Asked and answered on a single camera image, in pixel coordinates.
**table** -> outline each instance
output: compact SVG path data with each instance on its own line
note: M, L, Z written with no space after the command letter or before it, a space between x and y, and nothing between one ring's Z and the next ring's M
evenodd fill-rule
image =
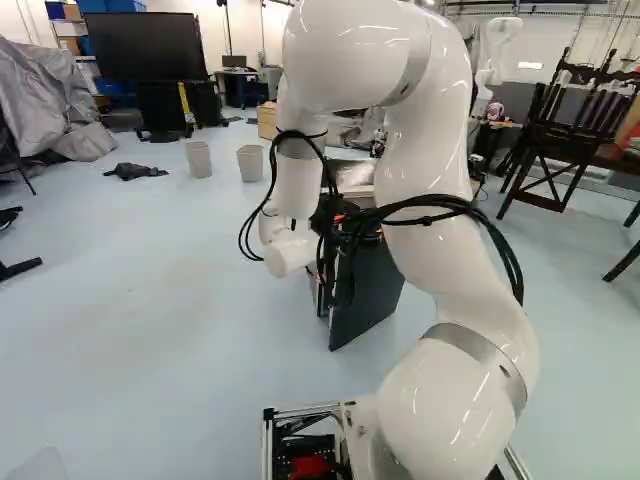
M260 80L260 73L258 72L218 70L214 72L214 75L218 87L220 86L220 82L218 81L218 79L222 79L227 106L235 108L245 107L245 86L247 80L250 78L255 78L256 82Z

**blue bin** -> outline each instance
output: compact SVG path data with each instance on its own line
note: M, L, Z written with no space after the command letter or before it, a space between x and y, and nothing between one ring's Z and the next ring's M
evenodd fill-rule
M47 16L49 20L64 20L64 3L62 2L44 2L47 7Z
M147 6L135 0L105 0L109 12L146 12Z
M76 0L82 13L104 13L108 12L105 0Z
M83 55L86 55L88 57L95 56L95 53L93 53L93 47L91 47L91 40L89 40L88 35L78 37L78 43L80 44L80 51Z
M93 77L93 83L95 83L98 92L107 97L109 95L123 95L127 93L124 84L119 82L110 82L102 77Z

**black screen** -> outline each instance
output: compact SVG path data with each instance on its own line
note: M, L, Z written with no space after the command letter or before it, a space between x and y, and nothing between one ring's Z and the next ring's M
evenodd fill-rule
M206 80L200 29L190 13L87 13L89 40L104 78Z

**red component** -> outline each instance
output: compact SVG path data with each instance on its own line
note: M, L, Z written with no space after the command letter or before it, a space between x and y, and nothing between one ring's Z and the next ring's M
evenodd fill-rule
M293 459L293 473L289 480L302 480L304 478L316 478L329 473L331 466L327 460L320 455L310 457L300 457Z

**black panel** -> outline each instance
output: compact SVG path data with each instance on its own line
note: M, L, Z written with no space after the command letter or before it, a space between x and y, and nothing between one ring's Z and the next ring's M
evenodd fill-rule
M190 13L87 13L100 73L115 81L206 80L200 29Z

